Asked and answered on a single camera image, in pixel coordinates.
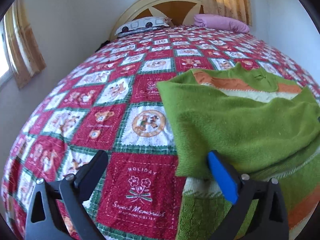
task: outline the bedroom wall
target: bedroom wall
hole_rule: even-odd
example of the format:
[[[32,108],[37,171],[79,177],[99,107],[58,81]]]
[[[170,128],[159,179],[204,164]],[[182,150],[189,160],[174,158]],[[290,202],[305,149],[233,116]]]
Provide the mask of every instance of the bedroom wall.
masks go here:
[[[320,34],[299,0],[268,0],[269,44],[310,72],[320,84]]]
[[[109,39],[120,15],[137,0],[72,0],[75,26],[85,41],[84,55],[90,56]]]
[[[250,33],[257,38],[269,42],[270,10],[268,0],[250,0],[252,26]]]
[[[0,177],[10,148],[33,110],[84,60],[69,0],[25,0],[25,6],[47,68],[22,90],[13,78],[0,88]]]

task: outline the quilt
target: quilt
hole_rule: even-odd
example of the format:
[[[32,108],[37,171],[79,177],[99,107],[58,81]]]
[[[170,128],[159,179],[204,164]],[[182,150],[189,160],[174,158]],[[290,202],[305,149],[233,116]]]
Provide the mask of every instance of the quilt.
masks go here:
[[[37,107],[12,146],[1,195],[14,233],[25,235],[37,178],[61,180],[103,149],[106,173],[83,203],[101,233],[108,240],[175,239],[186,178],[175,176],[175,143],[156,83],[237,62],[308,86],[320,103],[307,71],[250,34],[177,26],[117,39],[86,59]]]

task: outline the bolt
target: bolt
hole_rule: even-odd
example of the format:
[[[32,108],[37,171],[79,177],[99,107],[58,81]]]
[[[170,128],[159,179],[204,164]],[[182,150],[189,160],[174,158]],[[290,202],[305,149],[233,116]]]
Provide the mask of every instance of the bolt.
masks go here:
[[[42,178],[41,178],[41,179],[37,179],[37,184],[40,185],[40,184],[42,184],[42,183],[44,183],[44,179],[42,179]]]
[[[272,178],[272,179],[271,179],[271,183],[272,183],[272,184],[278,184],[278,180],[277,180],[276,178]]]
[[[242,180],[249,180],[250,179],[250,176],[248,174],[242,174],[241,175],[241,179]]]
[[[66,180],[70,181],[70,180],[73,180],[74,179],[74,174],[70,173],[66,176]]]

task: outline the headboard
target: headboard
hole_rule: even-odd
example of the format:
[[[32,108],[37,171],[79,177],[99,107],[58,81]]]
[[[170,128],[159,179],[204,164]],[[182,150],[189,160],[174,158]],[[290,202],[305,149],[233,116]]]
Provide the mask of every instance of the headboard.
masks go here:
[[[174,25],[193,24],[193,16],[203,13],[202,0],[139,0],[130,6],[116,22],[110,34],[110,41],[123,24],[148,16],[169,17]]]

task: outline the pink pillow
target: pink pillow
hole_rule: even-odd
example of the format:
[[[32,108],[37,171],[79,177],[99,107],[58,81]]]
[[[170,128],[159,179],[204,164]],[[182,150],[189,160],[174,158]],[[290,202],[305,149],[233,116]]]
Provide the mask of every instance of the pink pillow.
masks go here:
[[[248,33],[248,25],[238,20],[214,14],[196,14],[194,25],[217,30]]]

